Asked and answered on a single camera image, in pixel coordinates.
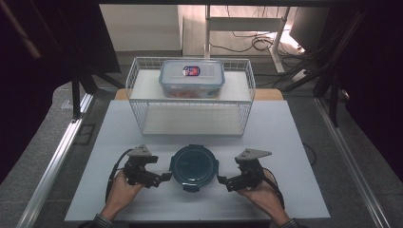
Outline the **dark monitor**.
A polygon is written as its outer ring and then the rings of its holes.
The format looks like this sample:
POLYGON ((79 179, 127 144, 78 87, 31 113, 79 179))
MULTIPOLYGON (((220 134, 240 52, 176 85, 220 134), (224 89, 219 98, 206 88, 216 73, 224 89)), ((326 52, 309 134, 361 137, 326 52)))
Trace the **dark monitor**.
POLYGON ((290 36, 306 52, 318 50, 328 38, 329 10, 329 8, 297 8, 290 36))

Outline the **aluminium rail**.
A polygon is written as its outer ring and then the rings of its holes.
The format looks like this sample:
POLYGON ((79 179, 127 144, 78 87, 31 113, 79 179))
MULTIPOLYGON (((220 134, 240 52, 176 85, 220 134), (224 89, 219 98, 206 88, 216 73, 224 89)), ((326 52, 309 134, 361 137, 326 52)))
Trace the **aluminium rail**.
POLYGON ((93 95, 87 93, 80 100, 78 117, 72 120, 67 126, 67 130, 65 131, 62 140, 60 140, 55 152, 53 153, 42 178, 40 179, 15 228, 33 228, 33 225, 46 202, 48 194, 56 181, 63 162, 67 157, 68 150, 71 148, 73 140, 82 125, 83 118, 86 115, 92 100, 93 95))
POLYGON ((346 143, 341 131, 331 121, 329 117, 330 110, 327 107, 325 100, 322 98, 314 98, 314 102, 336 144, 340 156, 344 160, 344 163, 352 176, 359 195, 362 197, 364 204, 366 205, 367 210, 374 221, 374 225, 376 228, 393 228, 392 224, 388 221, 377 196, 355 161, 350 147, 346 143))

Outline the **rectangular clear plastic food container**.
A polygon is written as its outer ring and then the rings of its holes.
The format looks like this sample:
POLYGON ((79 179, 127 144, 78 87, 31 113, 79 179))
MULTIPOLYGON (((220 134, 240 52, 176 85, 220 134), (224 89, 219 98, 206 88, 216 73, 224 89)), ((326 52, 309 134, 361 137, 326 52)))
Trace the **rectangular clear plastic food container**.
POLYGON ((163 94, 176 99, 217 99, 225 84, 223 64, 212 60, 167 60, 161 67, 163 94))

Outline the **person's left hand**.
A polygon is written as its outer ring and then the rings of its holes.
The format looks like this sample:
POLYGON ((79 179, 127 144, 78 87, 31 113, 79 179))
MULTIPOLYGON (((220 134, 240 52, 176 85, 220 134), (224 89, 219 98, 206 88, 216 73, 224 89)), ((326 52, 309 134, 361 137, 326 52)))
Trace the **person's left hand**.
POLYGON ((126 181, 124 172, 119 171, 113 179, 106 205, 101 211, 101 215, 108 220, 114 220, 117 215, 135 199, 143 188, 144 186, 139 183, 130 185, 126 181))

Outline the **white metal frame stand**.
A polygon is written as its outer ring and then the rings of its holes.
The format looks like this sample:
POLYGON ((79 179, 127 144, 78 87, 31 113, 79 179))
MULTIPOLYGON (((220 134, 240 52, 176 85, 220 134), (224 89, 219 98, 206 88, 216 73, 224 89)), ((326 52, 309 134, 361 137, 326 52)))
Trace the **white metal frame stand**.
POLYGON ((205 41, 203 57, 210 57, 210 32, 211 31, 270 31, 275 33, 274 43, 269 47, 272 61, 277 73, 284 73, 284 67, 278 55, 280 38, 284 32, 290 7, 287 7, 281 17, 257 18, 257 17, 212 17, 210 5, 205 6, 205 41))

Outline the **person's right hand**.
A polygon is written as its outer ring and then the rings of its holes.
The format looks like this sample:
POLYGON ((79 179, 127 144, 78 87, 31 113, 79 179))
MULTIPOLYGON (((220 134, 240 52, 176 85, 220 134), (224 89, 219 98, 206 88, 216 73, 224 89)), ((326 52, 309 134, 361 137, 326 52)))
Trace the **person's right hand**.
POLYGON ((251 190, 239 190, 238 194, 250 200, 261 212, 268 215, 277 226, 285 225, 290 220, 282 208, 274 188, 267 182, 263 181, 251 190))

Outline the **wooden table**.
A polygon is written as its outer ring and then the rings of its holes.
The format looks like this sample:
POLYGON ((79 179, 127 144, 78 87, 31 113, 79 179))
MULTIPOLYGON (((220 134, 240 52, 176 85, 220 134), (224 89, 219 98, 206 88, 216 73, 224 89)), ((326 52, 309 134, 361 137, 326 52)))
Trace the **wooden table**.
MULTIPOLYGON (((126 101, 127 95, 124 88, 116 92, 115 100, 126 101)), ((283 96, 278 89, 274 88, 258 88, 255 92, 256 101, 282 101, 283 96)))

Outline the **black metal stand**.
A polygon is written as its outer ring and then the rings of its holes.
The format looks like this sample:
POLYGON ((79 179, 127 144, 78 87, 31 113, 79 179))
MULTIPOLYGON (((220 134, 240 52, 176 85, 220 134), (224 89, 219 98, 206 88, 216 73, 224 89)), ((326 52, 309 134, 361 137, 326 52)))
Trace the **black metal stand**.
POLYGON ((336 112, 338 103, 339 81, 336 71, 331 64, 326 64, 322 66, 317 71, 317 73, 319 79, 313 89, 313 94, 315 97, 323 97, 327 91, 330 91, 328 117, 330 118, 334 127, 338 127, 336 112))
MULTIPOLYGON (((115 86, 116 88, 125 87, 122 83, 113 79, 106 73, 96 73, 96 76, 103 81, 111 84, 112 86, 115 86)), ((95 94, 98 90, 98 87, 91 73, 83 72, 82 70, 75 70, 73 72, 71 79, 73 121, 79 120, 83 113, 83 111, 81 110, 82 105, 80 100, 80 87, 82 87, 84 91, 89 95, 95 94)))

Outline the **dark round bowl lid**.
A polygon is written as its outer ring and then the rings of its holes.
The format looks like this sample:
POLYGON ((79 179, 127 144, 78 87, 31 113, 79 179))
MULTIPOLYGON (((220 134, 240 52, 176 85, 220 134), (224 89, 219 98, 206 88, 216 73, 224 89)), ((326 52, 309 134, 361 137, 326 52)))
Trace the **dark round bowl lid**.
POLYGON ((170 172, 189 193, 197 193, 219 173, 219 161, 203 145, 189 144, 171 158, 170 172))

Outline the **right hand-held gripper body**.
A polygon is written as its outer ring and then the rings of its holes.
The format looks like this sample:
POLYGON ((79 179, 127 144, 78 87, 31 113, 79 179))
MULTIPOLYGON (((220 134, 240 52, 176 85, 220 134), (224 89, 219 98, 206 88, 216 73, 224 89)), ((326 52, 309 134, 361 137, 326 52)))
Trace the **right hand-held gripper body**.
POLYGON ((234 190, 238 191, 248 187, 255 188, 263 180, 263 168, 259 158, 271 156, 270 151, 245 148, 236 158, 239 165, 240 175, 234 181, 234 190))

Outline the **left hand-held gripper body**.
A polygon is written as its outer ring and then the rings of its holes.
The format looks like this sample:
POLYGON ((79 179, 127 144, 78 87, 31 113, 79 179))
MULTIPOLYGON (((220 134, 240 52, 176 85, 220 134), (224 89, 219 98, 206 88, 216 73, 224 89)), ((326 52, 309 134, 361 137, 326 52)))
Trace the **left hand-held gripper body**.
POLYGON ((148 181, 153 180, 161 181, 160 175, 148 172, 145 169, 147 164, 158 161, 158 157, 153 156, 145 144, 129 149, 126 155, 128 160, 123 171, 130 185, 135 185, 136 183, 145 185, 148 181))

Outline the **white wire shelf rack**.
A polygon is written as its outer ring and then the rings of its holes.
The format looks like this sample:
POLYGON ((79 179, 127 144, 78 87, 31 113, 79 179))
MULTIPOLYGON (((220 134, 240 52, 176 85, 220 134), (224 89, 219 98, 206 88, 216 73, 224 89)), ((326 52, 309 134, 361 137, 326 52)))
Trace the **white wire shelf rack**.
POLYGON ((247 125, 256 84, 247 59, 137 57, 125 89, 137 124, 145 135, 240 136, 247 125), (163 94, 159 83, 167 60, 212 60, 223 64, 225 84, 217 99, 176 99, 163 94))

